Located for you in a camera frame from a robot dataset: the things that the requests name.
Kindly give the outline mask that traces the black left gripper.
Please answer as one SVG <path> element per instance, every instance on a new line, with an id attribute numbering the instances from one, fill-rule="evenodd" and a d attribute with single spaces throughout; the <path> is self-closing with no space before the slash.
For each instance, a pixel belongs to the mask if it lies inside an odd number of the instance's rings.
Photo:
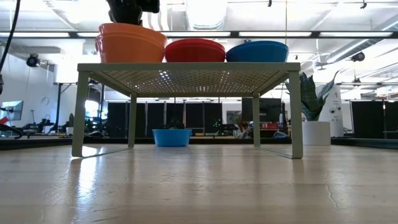
<path id="1" fill-rule="evenodd" d="M 138 13 L 138 12 L 159 12 L 159 0 L 107 0 L 110 11 L 114 14 Z M 113 23 L 132 24 L 141 26 L 142 20 L 134 15 L 113 15 L 109 14 Z"/>

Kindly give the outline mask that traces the red plastic mini bowl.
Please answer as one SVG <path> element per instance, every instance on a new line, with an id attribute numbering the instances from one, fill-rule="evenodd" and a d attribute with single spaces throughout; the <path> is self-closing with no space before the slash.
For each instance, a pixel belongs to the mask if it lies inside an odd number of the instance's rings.
<path id="1" fill-rule="evenodd" d="M 165 59 L 168 62 L 224 62 L 225 51 L 206 46 L 167 47 Z"/>
<path id="2" fill-rule="evenodd" d="M 169 44 L 167 47 L 186 47 L 186 46 L 199 46 L 199 47 L 214 47 L 224 50 L 224 46 L 208 39 L 181 39 L 176 40 Z"/>

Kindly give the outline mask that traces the blue plastic mini bowl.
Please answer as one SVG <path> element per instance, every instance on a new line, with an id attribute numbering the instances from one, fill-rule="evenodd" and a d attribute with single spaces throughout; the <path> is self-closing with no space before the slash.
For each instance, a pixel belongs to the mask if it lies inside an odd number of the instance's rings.
<path id="1" fill-rule="evenodd" d="M 185 147 L 189 144 L 191 129 L 153 129 L 155 144 L 159 147 Z"/>
<path id="2" fill-rule="evenodd" d="M 233 47 L 226 53 L 227 62 L 286 62 L 289 48 L 285 45 L 255 44 L 254 42 Z"/>

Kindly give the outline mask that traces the green perforated metal rack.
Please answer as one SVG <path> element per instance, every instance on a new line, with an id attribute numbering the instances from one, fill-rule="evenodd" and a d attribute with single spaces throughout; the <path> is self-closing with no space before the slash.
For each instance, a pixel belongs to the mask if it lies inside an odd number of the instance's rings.
<path id="1" fill-rule="evenodd" d="M 292 152 L 303 157 L 303 131 L 299 63 L 176 62 L 176 63 L 80 63 L 72 139 L 73 157 L 85 153 L 85 101 L 88 81 L 93 79 L 130 98 L 128 148 L 135 143 L 138 98 L 243 97 L 252 98 L 254 147 L 261 148 L 259 99 L 284 81 L 289 82 Z"/>

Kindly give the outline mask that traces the black partition panels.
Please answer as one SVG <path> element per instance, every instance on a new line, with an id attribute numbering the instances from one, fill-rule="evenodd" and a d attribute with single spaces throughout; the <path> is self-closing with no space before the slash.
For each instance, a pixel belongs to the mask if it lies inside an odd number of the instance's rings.
<path id="1" fill-rule="evenodd" d="M 128 135 L 129 103 L 109 103 L 106 121 L 108 136 Z M 222 120 L 220 103 L 138 103 L 136 137 L 152 138 L 154 129 L 185 128 L 193 135 L 214 134 Z"/>
<path id="2" fill-rule="evenodd" d="M 353 136 L 398 139 L 398 101 L 352 101 Z"/>

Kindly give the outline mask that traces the grey computer monitor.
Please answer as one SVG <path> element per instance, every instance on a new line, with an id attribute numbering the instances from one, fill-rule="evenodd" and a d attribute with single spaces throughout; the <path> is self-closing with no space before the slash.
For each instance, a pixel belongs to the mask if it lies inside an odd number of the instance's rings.
<path id="1" fill-rule="evenodd" d="M 22 119 L 24 101 L 5 101 L 0 105 L 0 119 L 8 121 L 20 121 Z"/>

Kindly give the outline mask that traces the red black background equipment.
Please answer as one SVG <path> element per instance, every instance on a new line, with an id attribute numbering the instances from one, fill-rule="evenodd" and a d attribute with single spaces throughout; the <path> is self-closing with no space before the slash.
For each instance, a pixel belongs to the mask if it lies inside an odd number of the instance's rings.
<path id="1" fill-rule="evenodd" d="M 7 116 L 0 116 L 0 137 L 12 137 L 20 139 L 23 136 L 21 130 L 11 126 L 11 121 Z"/>

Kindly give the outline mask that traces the person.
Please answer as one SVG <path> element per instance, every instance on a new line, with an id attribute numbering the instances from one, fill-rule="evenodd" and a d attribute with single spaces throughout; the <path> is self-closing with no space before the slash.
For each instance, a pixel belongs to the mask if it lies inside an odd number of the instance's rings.
<path id="1" fill-rule="evenodd" d="M 235 139 L 250 139 L 251 128 L 248 121 L 239 121 L 234 125 L 233 136 Z"/>

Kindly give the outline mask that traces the black computer monitor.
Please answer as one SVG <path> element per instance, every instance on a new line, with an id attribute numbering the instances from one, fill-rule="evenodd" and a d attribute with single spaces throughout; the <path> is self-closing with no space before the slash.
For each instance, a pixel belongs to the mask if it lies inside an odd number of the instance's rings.
<path id="1" fill-rule="evenodd" d="M 259 114 L 260 122 L 278 122 L 282 110 L 280 98 L 260 98 Z M 242 98 L 242 119 L 253 121 L 252 98 Z"/>

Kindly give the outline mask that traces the green snake plant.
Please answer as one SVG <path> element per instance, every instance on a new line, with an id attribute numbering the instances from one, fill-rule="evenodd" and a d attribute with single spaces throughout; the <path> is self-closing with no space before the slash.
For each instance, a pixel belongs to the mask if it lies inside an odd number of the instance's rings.
<path id="1" fill-rule="evenodd" d="M 305 73 L 299 76 L 302 113 L 307 121 L 318 121 L 329 92 L 335 84 L 335 77 L 338 72 L 339 70 L 318 93 L 312 76 L 308 77 Z"/>

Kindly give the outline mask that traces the white plant pot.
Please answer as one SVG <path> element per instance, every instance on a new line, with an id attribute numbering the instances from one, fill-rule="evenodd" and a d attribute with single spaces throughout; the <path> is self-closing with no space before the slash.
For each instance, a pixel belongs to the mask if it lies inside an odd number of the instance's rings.
<path id="1" fill-rule="evenodd" d="M 306 121 L 302 123 L 303 144 L 306 146 L 330 146 L 330 123 Z"/>

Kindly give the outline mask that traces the white standing banner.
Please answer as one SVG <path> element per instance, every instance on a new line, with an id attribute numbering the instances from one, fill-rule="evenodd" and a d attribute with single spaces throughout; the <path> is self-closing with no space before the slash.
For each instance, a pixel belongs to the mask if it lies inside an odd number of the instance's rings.
<path id="1" fill-rule="evenodd" d="M 330 124 L 330 136 L 332 138 L 343 137 L 343 114 L 341 110 L 341 88 L 338 85 L 332 87 L 325 99 L 319 121 L 328 121 Z"/>

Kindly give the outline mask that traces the black stand post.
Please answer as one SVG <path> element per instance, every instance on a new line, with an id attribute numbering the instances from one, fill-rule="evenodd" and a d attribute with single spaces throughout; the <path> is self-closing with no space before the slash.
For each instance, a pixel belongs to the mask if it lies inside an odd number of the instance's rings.
<path id="1" fill-rule="evenodd" d="M 57 83 L 58 85 L 58 94 L 57 94 L 57 110 L 56 110 L 56 120 L 54 124 L 55 133 L 59 133 L 59 119 L 60 119 L 60 104 L 61 104 L 61 95 L 64 91 L 66 91 L 72 83 Z"/>

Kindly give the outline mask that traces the black aluminium table frame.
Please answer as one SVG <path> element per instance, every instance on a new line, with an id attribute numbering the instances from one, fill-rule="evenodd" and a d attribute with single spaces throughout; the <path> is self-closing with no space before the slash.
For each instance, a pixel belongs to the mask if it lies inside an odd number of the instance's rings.
<path id="1" fill-rule="evenodd" d="M 88 138 L 84 144 L 127 144 L 124 138 Z M 223 138 L 191 138 L 190 144 L 253 144 L 252 139 L 223 139 Z M 265 144 L 291 144 L 290 139 L 261 139 Z M 37 138 L 37 139 L 0 139 L 0 151 L 13 149 L 28 149 L 50 146 L 67 146 L 72 144 L 72 138 Z M 358 139 L 358 138 L 332 138 L 332 145 L 370 147 L 398 150 L 398 139 Z"/>

